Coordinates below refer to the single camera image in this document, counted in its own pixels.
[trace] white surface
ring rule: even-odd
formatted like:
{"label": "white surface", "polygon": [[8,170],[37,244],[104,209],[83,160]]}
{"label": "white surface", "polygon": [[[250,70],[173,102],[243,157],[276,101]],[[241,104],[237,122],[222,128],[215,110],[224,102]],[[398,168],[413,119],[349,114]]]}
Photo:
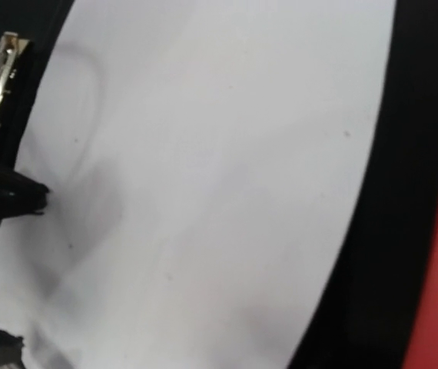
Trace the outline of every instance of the white surface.
{"label": "white surface", "polygon": [[393,1],[77,0],[0,231],[30,368],[282,368],[347,229]]}

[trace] curved white surface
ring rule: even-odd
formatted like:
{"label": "curved white surface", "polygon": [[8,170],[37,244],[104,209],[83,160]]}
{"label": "curved white surface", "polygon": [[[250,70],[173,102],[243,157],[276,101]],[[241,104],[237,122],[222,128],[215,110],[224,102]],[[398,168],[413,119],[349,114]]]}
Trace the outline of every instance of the curved white surface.
{"label": "curved white surface", "polygon": [[393,1],[77,0],[0,230],[30,368],[282,368],[333,266]]}

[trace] black plastic part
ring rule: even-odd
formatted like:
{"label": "black plastic part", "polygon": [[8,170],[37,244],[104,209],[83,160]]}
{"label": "black plastic part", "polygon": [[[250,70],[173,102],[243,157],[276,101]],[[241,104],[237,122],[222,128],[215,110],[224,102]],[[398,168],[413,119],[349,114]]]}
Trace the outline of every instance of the black plastic part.
{"label": "black plastic part", "polygon": [[[47,189],[15,173],[19,143],[41,77],[73,0],[0,0],[0,38],[16,32],[32,40],[23,53],[12,93],[0,111],[0,218],[39,211]],[[22,339],[0,331],[0,366],[21,360]]]}
{"label": "black plastic part", "polygon": [[438,203],[438,1],[397,0],[370,160],[290,368],[401,367]]}

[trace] sheet of paper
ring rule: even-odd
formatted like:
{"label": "sheet of paper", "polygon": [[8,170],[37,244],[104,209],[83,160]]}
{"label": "sheet of paper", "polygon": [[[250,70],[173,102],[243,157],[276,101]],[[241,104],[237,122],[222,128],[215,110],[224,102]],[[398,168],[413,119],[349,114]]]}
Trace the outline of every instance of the sheet of paper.
{"label": "sheet of paper", "polygon": [[50,206],[0,230],[27,366],[285,367],[360,189],[393,5],[76,0],[18,160]]}

